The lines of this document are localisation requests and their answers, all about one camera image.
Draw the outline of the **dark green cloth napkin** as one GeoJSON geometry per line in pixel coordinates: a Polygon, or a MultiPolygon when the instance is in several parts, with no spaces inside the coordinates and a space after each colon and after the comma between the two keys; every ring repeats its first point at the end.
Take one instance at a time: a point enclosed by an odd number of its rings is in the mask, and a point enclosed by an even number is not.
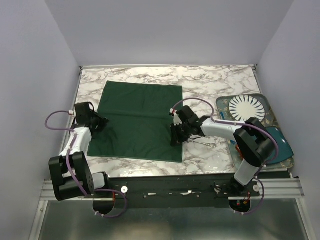
{"type": "Polygon", "coordinates": [[[182,99],[178,85],[107,81],[97,112],[109,122],[93,136],[88,156],[182,162],[170,128],[170,108],[182,99]]]}

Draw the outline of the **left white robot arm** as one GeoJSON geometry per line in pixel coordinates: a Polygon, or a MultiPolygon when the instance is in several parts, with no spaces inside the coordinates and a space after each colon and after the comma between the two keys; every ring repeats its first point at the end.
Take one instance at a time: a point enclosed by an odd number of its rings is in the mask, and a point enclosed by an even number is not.
{"type": "Polygon", "coordinates": [[[100,116],[91,102],[76,103],[73,110],[60,110],[49,116],[57,113],[67,113],[75,118],[71,127],[65,129],[69,132],[66,146],[48,162],[55,198],[64,201],[94,192],[101,198],[107,197],[111,191],[111,185],[106,182],[107,175],[105,172],[91,173],[85,153],[109,120],[100,116]]]}

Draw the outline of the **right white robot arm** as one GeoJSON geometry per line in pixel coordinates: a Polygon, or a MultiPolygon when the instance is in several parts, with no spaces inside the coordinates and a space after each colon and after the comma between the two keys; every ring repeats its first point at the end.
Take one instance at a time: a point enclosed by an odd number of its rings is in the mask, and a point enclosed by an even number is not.
{"type": "Polygon", "coordinates": [[[193,136],[218,137],[236,142],[243,160],[230,183],[230,191],[241,196],[248,184],[259,174],[270,156],[277,157],[279,146],[261,122],[251,117],[245,122],[216,120],[212,116],[198,117],[189,106],[170,109],[171,146],[181,145],[193,136]]]}

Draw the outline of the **silver metal fork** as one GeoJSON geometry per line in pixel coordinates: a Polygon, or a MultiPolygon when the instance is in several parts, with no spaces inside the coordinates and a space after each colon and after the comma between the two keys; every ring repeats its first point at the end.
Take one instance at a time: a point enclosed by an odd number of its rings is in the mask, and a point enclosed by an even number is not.
{"type": "Polygon", "coordinates": [[[213,148],[213,149],[217,147],[217,145],[215,143],[199,142],[199,141],[195,141],[193,139],[189,140],[188,142],[194,143],[194,144],[200,144],[200,145],[207,146],[207,147],[213,148]]]}

